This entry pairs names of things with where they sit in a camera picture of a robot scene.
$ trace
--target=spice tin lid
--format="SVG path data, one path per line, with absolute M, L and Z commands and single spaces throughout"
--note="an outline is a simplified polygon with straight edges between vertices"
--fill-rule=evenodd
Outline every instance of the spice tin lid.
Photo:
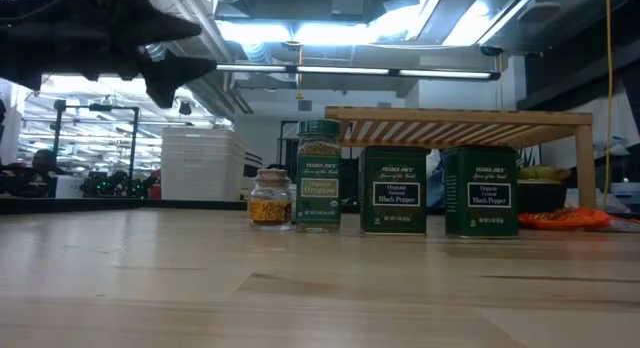
M 319 133 L 337 136 L 340 134 L 340 123 L 318 119 L 302 121 L 298 124 L 298 134 Z

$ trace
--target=spice jar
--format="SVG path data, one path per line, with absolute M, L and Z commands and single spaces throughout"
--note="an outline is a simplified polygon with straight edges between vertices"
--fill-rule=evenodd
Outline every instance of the spice jar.
M 287 172 L 259 169 L 249 198 L 249 218 L 253 229 L 283 231 L 291 228 L 291 192 Z
M 329 120 L 298 125 L 296 221 L 300 232 L 340 230 L 340 124 Z

